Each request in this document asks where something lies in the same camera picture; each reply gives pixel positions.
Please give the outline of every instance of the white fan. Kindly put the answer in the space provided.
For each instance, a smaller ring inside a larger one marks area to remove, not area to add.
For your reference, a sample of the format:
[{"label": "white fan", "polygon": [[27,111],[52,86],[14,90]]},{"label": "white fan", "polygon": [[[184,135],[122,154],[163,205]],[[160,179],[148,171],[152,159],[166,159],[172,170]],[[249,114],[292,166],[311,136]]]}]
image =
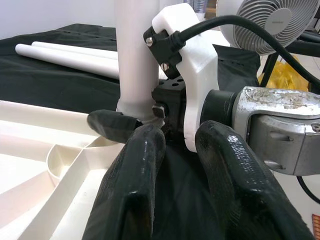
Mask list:
[{"label": "white fan", "polygon": [[[320,0],[218,0],[216,15],[237,15],[267,30],[284,47],[297,39],[315,17]],[[260,55],[275,51],[253,32],[236,25],[221,26],[229,43]]]}]

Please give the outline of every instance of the white pipe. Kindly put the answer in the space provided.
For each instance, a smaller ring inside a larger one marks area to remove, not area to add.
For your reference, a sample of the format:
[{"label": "white pipe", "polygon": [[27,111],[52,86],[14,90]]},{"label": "white pipe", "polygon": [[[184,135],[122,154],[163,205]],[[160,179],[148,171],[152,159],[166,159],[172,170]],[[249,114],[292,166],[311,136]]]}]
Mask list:
[{"label": "white pipe", "polygon": [[58,64],[110,78],[119,78],[118,61],[114,59],[25,44],[18,44],[15,46],[15,51],[17,54],[25,57],[38,59],[52,64]]},{"label": "white pipe", "polygon": [[151,96],[159,67],[143,39],[158,12],[159,0],[115,1],[121,93],[117,110],[144,123],[160,123],[152,112]]},{"label": "white pipe", "polygon": [[[118,52],[116,51],[108,51],[108,50],[101,50],[101,49],[94,49],[94,48],[80,47],[80,46],[69,46],[69,45],[55,44],[55,43],[42,42],[42,41],[34,41],[31,45],[35,47],[55,49],[55,50],[61,50],[61,51],[66,51],[71,53],[86,54],[86,55],[92,55],[96,57],[118,60]],[[162,71],[160,67],[159,67],[158,78],[162,80],[167,79],[166,74],[164,73],[164,71]]]}]

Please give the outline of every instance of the black cable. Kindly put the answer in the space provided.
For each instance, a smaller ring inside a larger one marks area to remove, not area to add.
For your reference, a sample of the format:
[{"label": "black cable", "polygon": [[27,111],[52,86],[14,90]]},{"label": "black cable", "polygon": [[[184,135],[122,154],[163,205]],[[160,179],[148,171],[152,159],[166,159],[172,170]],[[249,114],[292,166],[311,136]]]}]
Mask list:
[{"label": "black cable", "polygon": [[320,199],[317,198],[307,187],[304,179],[302,178],[302,176],[296,176],[296,179],[298,179],[298,182],[300,184],[300,186],[302,187],[303,191],[313,200],[315,201],[317,204],[320,204]]},{"label": "black cable", "polygon": [[194,36],[203,33],[204,31],[216,28],[222,25],[237,25],[252,31],[268,43],[276,52],[279,53],[283,59],[292,66],[303,78],[310,83],[320,88],[320,80],[310,74],[301,64],[295,60],[295,58],[277,41],[275,38],[264,30],[262,27],[254,23],[253,21],[241,16],[227,15],[218,16],[205,21],[202,21],[196,25],[193,25],[179,33],[180,41],[186,42]]}]

